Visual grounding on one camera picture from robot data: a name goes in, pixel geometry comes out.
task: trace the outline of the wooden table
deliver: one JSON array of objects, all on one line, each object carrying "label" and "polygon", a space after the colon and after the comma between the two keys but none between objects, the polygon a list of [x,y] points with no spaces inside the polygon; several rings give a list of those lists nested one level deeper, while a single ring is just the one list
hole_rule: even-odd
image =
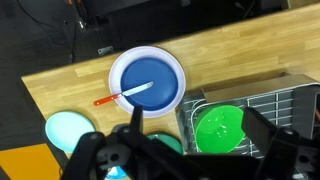
[{"label": "wooden table", "polygon": [[[320,5],[160,42],[184,69],[187,91],[213,84],[226,87],[279,76],[286,71],[320,80]],[[130,114],[115,102],[94,107],[110,95],[108,74],[120,53],[22,77],[45,119],[62,110],[87,116],[97,131],[128,123]],[[175,112],[145,119],[145,133],[179,137]]]}]

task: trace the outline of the red spoon handle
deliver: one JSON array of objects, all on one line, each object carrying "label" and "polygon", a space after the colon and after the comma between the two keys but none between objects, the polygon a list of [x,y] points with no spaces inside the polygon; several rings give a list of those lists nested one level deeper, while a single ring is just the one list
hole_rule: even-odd
[{"label": "red spoon handle", "polygon": [[115,95],[112,95],[112,96],[108,96],[106,98],[99,99],[99,100],[93,102],[93,105],[99,106],[101,104],[104,104],[104,103],[107,103],[107,102],[112,101],[114,99],[117,99],[117,98],[119,98],[121,96],[122,96],[121,94],[115,94]]}]

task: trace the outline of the wire rack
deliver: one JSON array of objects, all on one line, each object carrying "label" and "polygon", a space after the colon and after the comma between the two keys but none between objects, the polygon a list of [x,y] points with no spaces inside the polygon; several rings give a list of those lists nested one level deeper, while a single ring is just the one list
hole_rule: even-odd
[{"label": "wire rack", "polygon": [[[182,110],[180,120],[184,126],[184,138],[186,140],[185,147],[188,152],[199,153],[194,139],[193,125],[199,114],[208,107],[233,105],[241,109],[245,107],[253,107],[266,117],[271,123],[278,127],[292,128],[292,103],[293,90],[279,91],[267,93],[263,95],[250,96],[247,98],[230,100],[224,102],[207,103],[204,97],[185,100],[182,102]],[[261,159],[263,154],[255,147],[248,137],[244,137],[241,143],[230,154],[250,155]],[[296,172],[294,179],[305,179],[302,174]]]}]

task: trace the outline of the cable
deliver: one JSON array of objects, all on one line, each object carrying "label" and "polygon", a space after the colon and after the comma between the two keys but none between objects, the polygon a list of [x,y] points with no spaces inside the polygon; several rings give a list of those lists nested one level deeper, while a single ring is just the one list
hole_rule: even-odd
[{"label": "cable", "polygon": [[58,43],[58,42],[55,42],[52,37],[49,35],[48,31],[42,26],[42,25],[46,25],[52,29],[54,29],[55,27],[53,25],[50,25],[48,23],[44,23],[44,22],[41,22],[39,20],[37,20],[36,18],[32,17],[24,8],[23,6],[21,5],[20,1],[19,0],[16,0],[18,6],[20,7],[20,9],[32,20],[34,21],[46,34],[46,36],[48,37],[48,39],[51,41],[52,44],[55,44],[55,45],[58,45],[58,46],[65,46],[65,45],[70,45],[71,44],[71,50],[73,51],[73,46],[74,46],[74,43],[82,38],[84,38],[85,36],[87,36],[90,31],[88,31],[85,35],[81,36],[80,38],[76,39],[76,31],[77,31],[77,24],[75,24],[75,29],[74,29],[74,37],[73,37],[73,40],[72,42],[68,42],[68,43]]}]

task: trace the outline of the dark floor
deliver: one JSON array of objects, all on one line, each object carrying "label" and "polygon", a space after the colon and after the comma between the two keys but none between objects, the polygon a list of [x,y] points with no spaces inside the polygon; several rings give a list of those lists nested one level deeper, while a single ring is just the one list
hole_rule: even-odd
[{"label": "dark floor", "polygon": [[[21,11],[16,0],[1,0],[0,150],[47,142],[64,166],[66,159],[47,141],[45,121],[24,87],[21,76],[67,65],[71,52],[74,62],[79,62],[98,57],[97,49],[102,47],[113,46],[116,50],[124,50],[242,19],[242,10],[236,9],[232,3],[212,2],[215,1],[198,0],[192,7],[168,10],[163,13],[166,15],[159,15],[144,6],[117,11],[108,16],[109,22],[104,29],[82,34],[78,32],[72,48],[68,42],[73,39],[74,15],[64,0],[20,0],[33,17],[54,26],[42,25],[48,34]],[[164,24],[155,24],[154,18],[157,17],[160,19],[156,22]],[[138,28],[145,24],[148,26],[144,31]]]}]

